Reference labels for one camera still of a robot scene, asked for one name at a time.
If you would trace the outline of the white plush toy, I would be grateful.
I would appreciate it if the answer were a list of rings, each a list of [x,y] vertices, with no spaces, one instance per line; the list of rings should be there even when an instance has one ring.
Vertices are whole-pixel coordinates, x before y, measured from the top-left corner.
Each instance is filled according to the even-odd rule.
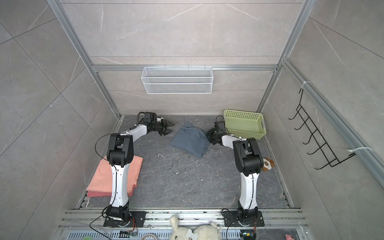
[[[172,234],[170,240],[221,240],[222,229],[214,222],[208,225],[201,225],[192,230],[186,227],[179,226],[177,215],[170,217]]]

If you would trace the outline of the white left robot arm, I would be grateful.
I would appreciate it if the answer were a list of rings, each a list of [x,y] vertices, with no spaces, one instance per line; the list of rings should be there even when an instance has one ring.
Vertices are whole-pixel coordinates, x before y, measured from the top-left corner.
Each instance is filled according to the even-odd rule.
[[[169,127],[174,125],[159,118],[156,113],[139,112],[133,127],[125,132],[110,134],[105,160],[111,165],[113,186],[110,205],[106,208],[107,218],[120,222],[129,222],[131,218],[127,185],[130,163],[134,159],[134,142],[150,132],[166,136],[172,132]]]

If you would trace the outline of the small brown plush toy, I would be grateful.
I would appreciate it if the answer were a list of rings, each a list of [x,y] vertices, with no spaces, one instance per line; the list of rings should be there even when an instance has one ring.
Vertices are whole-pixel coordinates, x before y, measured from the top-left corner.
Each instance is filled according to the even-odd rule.
[[[275,162],[269,158],[263,158],[263,168],[262,170],[267,172],[275,167]]]

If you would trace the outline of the aluminium frame post corner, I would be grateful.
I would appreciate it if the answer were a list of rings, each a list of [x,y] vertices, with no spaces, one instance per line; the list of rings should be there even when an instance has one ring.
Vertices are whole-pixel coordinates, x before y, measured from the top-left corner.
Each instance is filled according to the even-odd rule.
[[[295,46],[295,43],[297,42],[302,30],[303,30],[303,27],[306,23],[306,21],[308,20],[309,16],[310,16],[310,13],[312,11],[312,9],[314,8],[315,4],[316,4],[316,0],[305,0],[304,3],[303,3],[303,7],[298,15],[298,18],[294,24],[294,27],[292,29],[292,32],[287,40],[287,43],[283,49],[283,52],[278,60],[278,63],[277,63],[277,66],[275,67],[275,70],[273,71],[273,74],[271,76],[271,79],[267,85],[267,88],[263,94],[263,97],[261,98],[261,101],[258,105],[258,108],[257,108],[257,112],[258,113],[261,113],[265,106],[266,106],[266,103],[273,91],[273,88],[275,87],[277,81],[278,81],[278,78],[283,70],[283,62],[290,56],[294,46]]]
[[[107,104],[111,108],[113,114],[117,119],[121,118],[121,114],[113,101],[111,95],[109,94],[109,91],[107,90],[106,86],[104,85],[102,79],[98,75],[98,72],[93,69],[92,61],[84,48],[83,44],[81,43],[78,35],[76,34],[76,31],[74,30],[68,16],[66,15],[64,8],[62,7],[60,1],[57,0],[47,0],[49,6],[51,7],[52,11],[54,12],[55,16],[57,17],[59,23],[63,27],[66,35],[68,36],[69,40],[71,41],[73,47],[75,48],[76,52],[78,53],[79,57],[83,61],[86,69],[90,73],[92,79],[98,86],[99,90],[101,91],[103,97],[105,98]]]

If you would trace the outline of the aluminium frame post left corner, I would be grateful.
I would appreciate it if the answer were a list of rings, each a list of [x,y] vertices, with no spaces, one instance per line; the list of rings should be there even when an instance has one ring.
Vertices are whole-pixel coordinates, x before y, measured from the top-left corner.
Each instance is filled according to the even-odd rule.
[[[59,23],[63,27],[66,35],[68,36],[69,40],[71,41],[73,47],[75,48],[76,52],[78,53],[79,57],[83,61],[86,69],[90,73],[92,79],[98,86],[99,90],[101,91],[103,97],[105,98],[107,104],[111,108],[113,114],[117,119],[121,118],[121,114],[113,101],[111,95],[109,94],[109,91],[107,90],[106,86],[104,85],[102,79],[98,75],[98,72],[93,69],[92,61],[84,48],[83,44],[81,43],[78,35],[76,34],[76,31],[74,30],[68,16],[66,15],[64,8],[62,7],[60,1],[57,0],[47,0],[49,6],[51,7],[52,11],[54,12],[55,16],[57,17]]]

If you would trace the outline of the blue-grey t-shirt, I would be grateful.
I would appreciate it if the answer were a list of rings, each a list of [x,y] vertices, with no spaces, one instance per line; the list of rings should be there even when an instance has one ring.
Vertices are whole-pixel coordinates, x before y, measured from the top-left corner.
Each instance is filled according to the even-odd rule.
[[[171,141],[171,146],[202,158],[210,142],[206,134],[190,123],[185,123]]]

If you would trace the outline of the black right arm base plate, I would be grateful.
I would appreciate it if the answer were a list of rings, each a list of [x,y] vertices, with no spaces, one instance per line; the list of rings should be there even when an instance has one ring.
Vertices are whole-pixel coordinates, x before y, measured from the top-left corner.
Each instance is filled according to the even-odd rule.
[[[264,227],[265,222],[262,212],[257,208],[249,211],[230,211],[228,209],[221,210],[221,214],[225,221],[225,227]]]

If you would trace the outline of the folded pink t-shirt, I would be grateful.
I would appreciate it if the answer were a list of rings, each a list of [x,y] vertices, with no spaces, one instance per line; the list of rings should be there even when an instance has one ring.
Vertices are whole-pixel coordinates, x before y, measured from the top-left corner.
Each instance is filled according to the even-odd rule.
[[[127,193],[131,197],[134,189],[137,187],[141,166],[144,158],[134,156],[130,163],[127,177]],[[96,172],[92,178],[90,185],[87,187],[87,196],[95,197],[111,197],[112,196],[112,169],[111,165],[106,160],[101,160]]]

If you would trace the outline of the light green plastic basket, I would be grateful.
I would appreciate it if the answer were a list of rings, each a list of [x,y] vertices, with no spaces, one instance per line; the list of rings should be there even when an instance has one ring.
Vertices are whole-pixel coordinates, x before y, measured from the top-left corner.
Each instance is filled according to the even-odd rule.
[[[242,139],[261,140],[267,133],[264,116],[261,113],[224,110],[224,120],[229,134]]]

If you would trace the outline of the aluminium front rail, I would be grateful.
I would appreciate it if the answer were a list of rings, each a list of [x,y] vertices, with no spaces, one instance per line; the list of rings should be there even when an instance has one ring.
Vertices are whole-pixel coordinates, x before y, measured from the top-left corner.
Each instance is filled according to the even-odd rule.
[[[225,221],[220,209],[173,209],[173,210],[133,210],[145,211],[146,218],[141,229],[169,229],[171,227],[170,217],[177,215],[179,225],[185,227],[197,227],[199,225],[214,222],[221,227],[225,227]],[[309,226],[300,209],[261,209],[265,226],[257,228],[265,229],[308,229]],[[97,230],[103,229],[105,219],[101,217],[101,209],[90,210],[68,210],[63,216],[58,229],[88,229],[92,226]]]

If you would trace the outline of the aluminium frame post right corner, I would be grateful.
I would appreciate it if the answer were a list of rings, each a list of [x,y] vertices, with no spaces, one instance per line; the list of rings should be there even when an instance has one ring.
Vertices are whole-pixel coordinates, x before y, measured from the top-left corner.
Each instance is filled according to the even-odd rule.
[[[315,4],[316,4],[316,0],[305,0],[304,3],[303,3],[303,7],[298,15],[298,18],[294,24],[294,27],[292,29],[292,32],[287,40],[287,43],[283,49],[283,52],[278,60],[278,63],[277,63],[277,66],[275,67],[275,70],[273,71],[273,74],[271,76],[271,79],[267,85],[267,88],[263,94],[263,97],[261,98],[261,101],[258,105],[258,108],[257,108],[257,112],[258,113],[261,113],[265,106],[266,106],[266,103],[273,91],[273,88],[275,87],[277,81],[278,81],[278,78],[283,70],[283,62],[290,56],[294,46],[295,46],[295,43],[297,42],[302,30],[303,30],[303,27],[306,23],[306,21],[308,20],[309,16],[310,16],[310,13],[312,11],[312,9],[314,8]]]

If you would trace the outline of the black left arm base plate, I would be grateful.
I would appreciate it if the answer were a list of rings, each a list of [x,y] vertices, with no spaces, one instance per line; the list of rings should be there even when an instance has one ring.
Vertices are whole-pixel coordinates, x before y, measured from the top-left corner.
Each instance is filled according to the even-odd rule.
[[[129,213],[125,213],[123,215],[123,219],[113,218],[113,217],[106,217],[103,227],[110,227],[110,228],[133,228],[136,227],[143,227],[145,218],[146,218],[145,211],[133,211]]]

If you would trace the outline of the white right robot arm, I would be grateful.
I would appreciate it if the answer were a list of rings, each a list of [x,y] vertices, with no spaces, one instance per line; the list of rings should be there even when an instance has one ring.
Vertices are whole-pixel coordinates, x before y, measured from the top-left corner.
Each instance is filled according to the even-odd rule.
[[[241,175],[241,196],[237,219],[242,224],[248,224],[259,214],[257,181],[264,162],[257,140],[242,139],[229,134],[223,121],[214,122],[214,127],[207,132],[207,137],[213,145],[220,144],[234,151],[235,164]]]

